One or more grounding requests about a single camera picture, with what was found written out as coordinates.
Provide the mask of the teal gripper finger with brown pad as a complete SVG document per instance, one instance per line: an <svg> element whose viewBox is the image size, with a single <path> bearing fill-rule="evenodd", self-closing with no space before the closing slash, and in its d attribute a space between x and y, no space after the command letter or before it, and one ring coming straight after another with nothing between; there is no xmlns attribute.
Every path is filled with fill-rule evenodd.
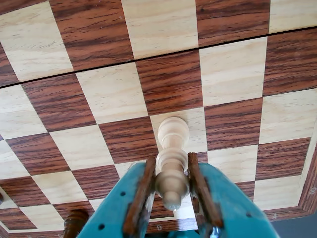
<svg viewBox="0 0 317 238"><path fill-rule="evenodd" d="M155 158L134 164L113 187L78 236L145 237L155 197L155 168Z"/></svg>
<svg viewBox="0 0 317 238"><path fill-rule="evenodd" d="M191 238L276 238L278 233L243 191L216 167L188 154L190 196L198 228Z"/></svg>

